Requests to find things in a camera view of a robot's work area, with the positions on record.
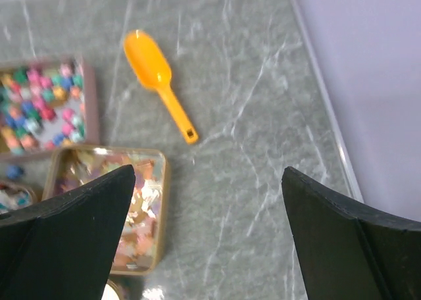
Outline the round wooden jar lid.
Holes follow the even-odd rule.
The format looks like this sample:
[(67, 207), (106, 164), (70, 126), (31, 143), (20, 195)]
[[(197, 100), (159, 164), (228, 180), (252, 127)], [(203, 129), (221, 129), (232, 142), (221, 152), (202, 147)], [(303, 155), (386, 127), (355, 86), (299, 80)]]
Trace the round wooden jar lid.
[(101, 300), (126, 300), (126, 291), (116, 282), (108, 279)]

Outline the yellow plastic scoop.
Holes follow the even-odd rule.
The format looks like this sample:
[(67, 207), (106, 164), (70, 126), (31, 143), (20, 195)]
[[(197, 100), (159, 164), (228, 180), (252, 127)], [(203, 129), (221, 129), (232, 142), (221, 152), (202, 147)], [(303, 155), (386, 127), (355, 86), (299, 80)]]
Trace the yellow plastic scoop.
[(186, 143), (198, 142), (199, 135), (171, 88), (172, 70), (158, 43), (144, 31), (134, 30), (126, 34), (123, 49), (140, 84), (157, 92)]

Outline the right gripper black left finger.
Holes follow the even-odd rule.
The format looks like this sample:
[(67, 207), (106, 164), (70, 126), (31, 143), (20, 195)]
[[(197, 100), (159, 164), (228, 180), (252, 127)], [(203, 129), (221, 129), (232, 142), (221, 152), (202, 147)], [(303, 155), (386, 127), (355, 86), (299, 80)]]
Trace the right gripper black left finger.
[(2, 214), (1, 298), (100, 299), (134, 184), (134, 168), (127, 164)]

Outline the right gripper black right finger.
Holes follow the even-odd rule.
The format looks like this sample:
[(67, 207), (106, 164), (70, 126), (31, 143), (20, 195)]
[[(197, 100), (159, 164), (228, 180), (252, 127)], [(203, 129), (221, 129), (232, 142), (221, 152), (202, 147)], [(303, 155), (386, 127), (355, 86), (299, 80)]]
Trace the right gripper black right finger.
[(419, 299), (420, 223), (340, 194), (293, 167), (284, 205), (309, 299)]

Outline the gold tin of lollipops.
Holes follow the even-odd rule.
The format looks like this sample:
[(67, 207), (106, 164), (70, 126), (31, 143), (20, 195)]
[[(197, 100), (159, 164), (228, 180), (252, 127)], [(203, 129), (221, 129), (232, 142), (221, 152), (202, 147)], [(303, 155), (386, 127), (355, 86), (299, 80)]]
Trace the gold tin of lollipops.
[(32, 188), (8, 180), (1, 180), (1, 214), (22, 209), (38, 202)]

